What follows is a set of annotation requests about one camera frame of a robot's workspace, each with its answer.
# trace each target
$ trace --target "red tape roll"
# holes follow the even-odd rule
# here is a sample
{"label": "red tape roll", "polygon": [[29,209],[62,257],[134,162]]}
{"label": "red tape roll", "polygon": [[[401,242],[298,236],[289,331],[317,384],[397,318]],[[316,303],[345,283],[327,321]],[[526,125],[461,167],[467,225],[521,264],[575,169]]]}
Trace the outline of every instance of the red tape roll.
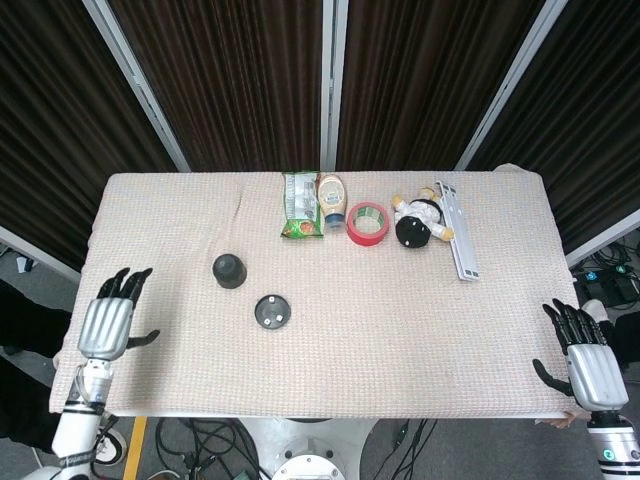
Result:
{"label": "red tape roll", "polygon": [[[373,233],[365,233],[358,230],[356,221],[361,217],[369,217],[378,222],[380,228]],[[358,245],[371,247],[382,241],[389,231],[389,215],[384,207],[371,202],[357,204],[349,212],[347,217],[347,234]]]}

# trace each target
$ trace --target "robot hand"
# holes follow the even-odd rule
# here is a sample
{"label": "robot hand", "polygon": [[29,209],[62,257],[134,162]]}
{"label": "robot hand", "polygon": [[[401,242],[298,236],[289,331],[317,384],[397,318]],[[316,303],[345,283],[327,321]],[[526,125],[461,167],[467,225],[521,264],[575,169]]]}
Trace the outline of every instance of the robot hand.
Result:
{"label": "robot hand", "polygon": [[553,378],[538,359],[533,360],[536,373],[546,385],[573,396],[591,412],[588,430],[605,479],[640,475],[640,447],[633,425],[619,415],[629,397],[611,347],[588,313],[557,299],[553,304],[556,309],[546,304],[542,308],[556,330],[570,382]]}
{"label": "robot hand", "polygon": [[129,269],[124,268],[102,285],[98,297],[89,305],[78,340],[78,349],[85,358],[111,362],[120,358],[126,349],[148,345],[158,337],[160,331],[153,330],[145,337],[129,338],[133,310],[152,271],[147,268],[131,274],[121,288],[129,273]]}
{"label": "robot hand", "polygon": [[119,271],[104,283],[89,305],[78,341],[87,362],[78,367],[52,444],[60,458],[56,480],[88,480],[113,378],[111,362],[127,348],[147,345],[160,334],[153,330],[146,337],[129,338],[133,310],[151,271],[148,268],[133,273],[124,286],[129,269]]}
{"label": "robot hand", "polygon": [[576,403],[585,410],[620,410],[629,397],[616,357],[600,327],[583,310],[576,310],[557,299],[553,304],[557,311],[546,304],[542,308],[556,329],[571,382],[553,378],[538,359],[533,360],[536,373],[549,387],[575,397]]}

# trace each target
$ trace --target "gray floor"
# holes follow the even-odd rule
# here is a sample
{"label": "gray floor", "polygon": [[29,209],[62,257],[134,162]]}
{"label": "gray floor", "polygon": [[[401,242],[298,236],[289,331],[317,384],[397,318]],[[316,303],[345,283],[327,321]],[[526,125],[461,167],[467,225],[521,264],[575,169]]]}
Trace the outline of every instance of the gray floor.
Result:
{"label": "gray floor", "polygon": [[[632,230],[622,239],[620,239],[619,242],[628,247],[635,248],[635,246],[638,245],[638,242],[640,242],[640,232],[638,230]],[[629,257],[631,258],[631,261],[627,265],[630,265],[636,275],[640,276],[640,257],[636,256],[632,252],[629,252]],[[638,311],[640,311],[640,302],[636,302],[635,304],[631,305],[620,305],[616,308],[607,309],[609,319],[611,320],[615,320],[621,315]]]}
{"label": "gray floor", "polygon": [[[637,239],[629,242],[635,245]],[[16,286],[33,300],[52,307],[73,308],[76,285],[38,265],[31,273],[18,274],[13,253],[0,257],[0,278]],[[616,317],[640,309],[640,305],[626,312],[611,311]],[[51,384],[54,369],[49,359],[22,352],[10,359],[20,368],[45,384]],[[640,365],[635,365],[625,377],[640,380]],[[640,387],[628,385],[630,403],[623,413],[640,425]],[[397,462],[408,447],[417,422],[412,423],[407,439],[387,462],[380,479],[390,478]],[[132,419],[122,419],[118,430],[129,439]],[[138,478],[146,479],[161,470],[155,453],[154,431],[157,419],[150,419],[143,448]],[[371,480],[382,460],[391,451],[399,422],[383,420],[372,431],[362,456],[361,477]],[[166,438],[173,445],[190,450],[192,439],[181,427],[168,425]],[[55,457],[40,453],[45,465],[55,464]],[[241,463],[236,458],[231,465]],[[21,478],[37,468],[31,450],[25,446],[0,439],[0,480]],[[206,478],[226,478],[220,467],[211,467]],[[103,469],[101,473],[121,478],[122,466]],[[427,479],[541,479],[590,480],[600,479],[597,462],[585,422],[577,420],[567,430],[548,425],[534,425],[531,420],[440,420],[428,446],[418,459],[415,480]]]}

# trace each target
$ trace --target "cables on floor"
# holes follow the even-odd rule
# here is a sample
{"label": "cables on floor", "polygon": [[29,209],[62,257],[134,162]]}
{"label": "cables on floor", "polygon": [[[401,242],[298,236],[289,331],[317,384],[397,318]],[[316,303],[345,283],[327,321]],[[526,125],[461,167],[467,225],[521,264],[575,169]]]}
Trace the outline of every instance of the cables on floor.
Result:
{"label": "cables on floor", "polygon": [[[177,422],[186,429],[193,439],[193,447],[188,451],[181,451],[168,446],[163,432],[168,421]],[[189,478],[202,475],[205,470],[219,465],[221,473],[229,480],[233,480],[240,472],[231,472],[225,461],[229,454],[236,452],[249,467],[247,470],[254,474],[254,479],[266,478],[271,480],[269,474],[260,467],[258,455],[253,438],[236,419],[193,419],[161,418],[155,429],[155,446],[158,459],[167,470],[185,473]],[[172,468],[167,462],[166,455],[178,457],[183,464],[181,469]]]}
{"label": "cables on floor", "polygon": [[[98,448],[98,445],[100,445],[100,442],[104,440],[104,438],[107,436],[107,433],[109,433],[109,430],[111,430],[113,426],[116,423],[118,423],[118,420],[120,420],[120,418],[117,417],[116,415],[109,415],[106,423],[100,428],[100,433],[96,438],[96,443],[93,445],[94,450]],[[117,478],[107,477],[106,475],[99,474],[96,470],[95,462],[91,462],[89,466],[91,468],[91,473],[98,480],[118,480]]]}
{"label": "cables on floor", "polygon": [[634,253],[640,258],[640,242],[635,248],[627,246],[624,243],[624,239],[620,242],[613,242],[579,262],[571,271],[573,275],[577,275],[589,270],[606,270],[612,272],[614,276],[627,278],[631,281],[632,285],[635,286],[637,292],[636,298],[621,306],[608,308],[613,310],[630,310],[640,302],[640,277],[634,272],[633,266],[629,264],[631,262],[629,252]]}
{"label": "cables on floor", "polygon": [[[429,423],[429,419],[420,420],[420,423],[418,424],[418,427],[415,433],[413,434],[413,438],[411,439],[411,445],[409,445],[409,448],[407,449],[404,456],[402,457],[402,460],[400,460],[400,463],[398,464],[395,471],[391,475],[391,480],[396,480],[397,478],[400,477],[400,475],[402,475],[402,480],[413,479],[413,471],[414,471],[416,461],[420,457],[420,454],[422,453],[422,451],[427,445],[427,442],[431,438],[431,435],[433,434],[433,430],[436,428],[436,425],[438,424],[438,420],[434,420],[434,422],[431,424],[431,428],[429,429],[429,433],[427,433],[424,440],[422,440],[425,427],[427,426],[428,423]],[[405,423],[405,426],[408,429],[408,420],[407,420],[407,423]],[[372,480],[377,479],[378,475],[380,475],[380,472],[383,470],[387,461],[398,450],[398,447],[399,447],[399,444],[396,441],[395,448],[393,449],[393,451],[391,451],[391,453],[389,453],[389,455],[385,457],[385,459],[380,464],[380,467],[378,468]]]}
{"label": "cables on floor", "polygon": [[393,456],[394,453],[396,453],[396,450],[400,447],[400,445],[402,445],[402,442],[404,442],[405,437],[407,436],[407,432],[409,431],[409,420],[407,420],[406,422],[404,422],[402,424],[402,426],[400,427],[400,430],[398,431],[397,435],[396,435],[396,440],[393,444],[393,450],[391,450],[389,452],[389,455],[387,455],[386,457],[384,457],[384,460],[382,461],[382,463],[380,464],[380,466],[378,467],[378,471],[376,472],[376,474],[373,476],[373,480],[376,480],[378,478],[378,475],[380,475],[380,472],[382,471],[382,469],[384,468],[384,466],[386,465],[386,463],[389,461],[389,459]]}

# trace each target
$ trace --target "small black lid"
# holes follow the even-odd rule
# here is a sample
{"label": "small black lid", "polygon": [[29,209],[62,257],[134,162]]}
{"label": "small black lid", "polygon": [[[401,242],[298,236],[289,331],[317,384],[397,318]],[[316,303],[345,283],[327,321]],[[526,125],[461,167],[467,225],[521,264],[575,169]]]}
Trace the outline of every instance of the small black lid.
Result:
{"label": "small black lid", "polygon": [[213,276],[221,287],[237,288],[247,278],[247,269],[238,257],[225,253],[213,262]]}
{"label": "small black lid", "polygon": [[261,327],[275,330],[289,321],[291,307],[280,295],[267,295],[256,304],[254,313]]}
{"label": "small black lid", "polygon": [[396,223],[396,237],[407,248],[420,248],[429,241],[431,231],[419,218],[406,216]]}

